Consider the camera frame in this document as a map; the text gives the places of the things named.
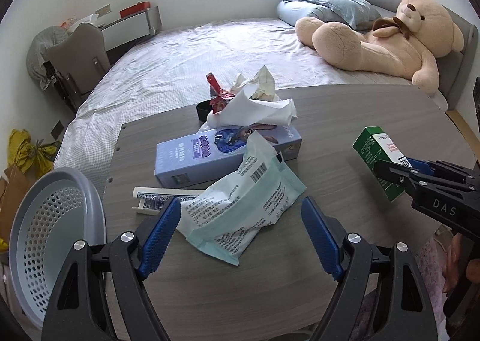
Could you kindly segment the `right hand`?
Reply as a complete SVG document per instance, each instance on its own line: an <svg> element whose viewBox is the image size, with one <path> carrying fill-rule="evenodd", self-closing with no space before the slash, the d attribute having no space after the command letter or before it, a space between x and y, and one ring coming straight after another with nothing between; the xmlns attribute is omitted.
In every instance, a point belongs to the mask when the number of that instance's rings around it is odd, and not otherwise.
<svg viewBox="0 0 480 341"><path fill-rule="evenodd" d="M459 263L462 252L463 236L460 233L453 235L449 229L441 226L433 238L437 243L443 245L443 250L446 253L446 259L442 266L442 276L445 281L442 292L449 293L455 288L461 275ZM473 284L479 284L479 265L479 259L473 259L468 263L465 271L466 277Z"/></svg>

